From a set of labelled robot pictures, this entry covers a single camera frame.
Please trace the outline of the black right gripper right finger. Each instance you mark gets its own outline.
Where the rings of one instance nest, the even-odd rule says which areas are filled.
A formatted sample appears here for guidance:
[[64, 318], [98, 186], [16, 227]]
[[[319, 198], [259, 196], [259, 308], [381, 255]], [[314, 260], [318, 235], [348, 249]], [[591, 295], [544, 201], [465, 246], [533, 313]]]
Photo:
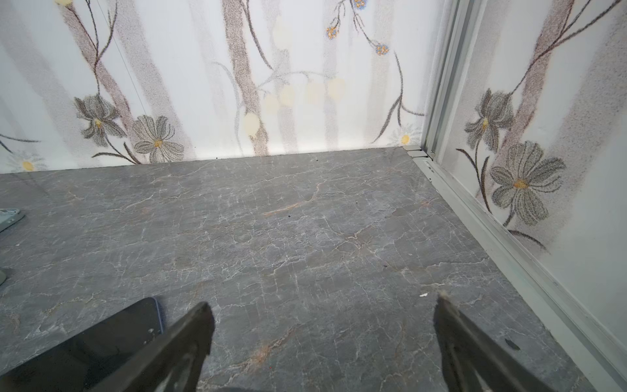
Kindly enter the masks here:
[[472, 320], [440, 293], [434, 330], [442, 359], [442, 376], [450, 391], [550, 391]]

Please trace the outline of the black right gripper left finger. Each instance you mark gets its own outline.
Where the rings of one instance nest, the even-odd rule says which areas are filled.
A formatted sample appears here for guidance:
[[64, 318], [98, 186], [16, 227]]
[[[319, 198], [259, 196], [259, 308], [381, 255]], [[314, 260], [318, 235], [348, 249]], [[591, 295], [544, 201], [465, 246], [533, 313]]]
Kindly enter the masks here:
[[199, 302], [93, 390], [195, 391], [215, 329], [210, 305]]

